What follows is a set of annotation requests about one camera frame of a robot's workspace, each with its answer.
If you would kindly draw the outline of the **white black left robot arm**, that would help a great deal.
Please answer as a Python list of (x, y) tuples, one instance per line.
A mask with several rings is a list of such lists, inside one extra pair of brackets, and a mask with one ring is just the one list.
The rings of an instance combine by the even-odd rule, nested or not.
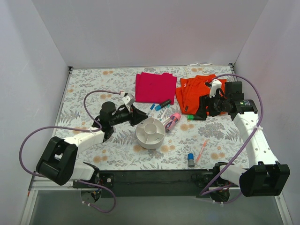
[(76, 162), (77, 155), (107, 141), (114, 133), (113, 126), (124, 122), (135, 126), (147, 118), (147, 113), (134, 105), (123, 104), (116, 108), (113, 102), (105, 102), (92, 124), (91, 131), (66, 138), (51, 138), (36, 171), (60, 186), (69, 180), (83, 180), (88, 187), (96, 187), (100, 181), (100, 170), (92, 164)]

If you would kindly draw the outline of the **pink cap marker bottle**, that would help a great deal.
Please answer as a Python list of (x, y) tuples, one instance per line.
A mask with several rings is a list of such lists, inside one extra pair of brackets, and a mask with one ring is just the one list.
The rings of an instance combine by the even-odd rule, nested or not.
[(176, 123), (181, 119), (181, 114), (180, 113), (174, 113), (170, 119), (168, 120), (168, 122), (165, 125), (165, 131), (167, 133), (171, 132), (171, 130), (174, 128), (174, 126), (176, 125)]

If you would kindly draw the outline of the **blue cap black highlighter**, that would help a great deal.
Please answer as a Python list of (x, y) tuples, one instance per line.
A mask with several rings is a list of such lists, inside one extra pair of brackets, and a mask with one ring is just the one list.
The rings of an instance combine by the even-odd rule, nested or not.
[(169, 104), (171, 103), (171, 100), (168, 99), (160, 104), (158, 104), (156, 107), (155, 107), (155, 110), (156, 111), (159, 111), (160, 109), (164, 108), (165, 106), (168, 106)]

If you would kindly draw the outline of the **green cap black highlighter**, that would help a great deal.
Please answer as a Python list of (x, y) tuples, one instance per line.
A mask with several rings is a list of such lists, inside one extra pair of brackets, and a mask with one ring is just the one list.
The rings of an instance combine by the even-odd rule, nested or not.
[(201, 117), (199, 117), (197, 115), (188, 115), (187, 119), (188, 120), (201, 120)]

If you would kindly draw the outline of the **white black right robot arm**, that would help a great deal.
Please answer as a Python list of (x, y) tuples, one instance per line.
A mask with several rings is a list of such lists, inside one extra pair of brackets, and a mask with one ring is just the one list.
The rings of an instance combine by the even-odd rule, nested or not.
[(206, 83), (210, 88), (205, 98), (206, 110), (210, 116), (228, 113), (243, 140), (242, 149), (247, 151), (249, 166), (239, 168), (233, 160), (219, 166), (212, 174), (213, 183), (223, 186), (227, 182), (240, 187), (246, 197), (278, 196), (281, 194), (290, 169), (287, 164), (281, 164), (271, 151), (260, 126), (262, 113), (251, 99), (245, 99), (242, 92), (242, 82), (222, 83), (213, 79)]

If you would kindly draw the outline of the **white marker blue cap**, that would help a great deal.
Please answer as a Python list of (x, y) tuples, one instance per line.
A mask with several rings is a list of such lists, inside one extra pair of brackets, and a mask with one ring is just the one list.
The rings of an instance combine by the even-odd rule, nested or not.
[(150, 114), (153, 112), (153, 109), (155, 108), (155, 104), (152, 104), (150, 107), (150, 110), (148, 112), (148, 116), (150, 116)]

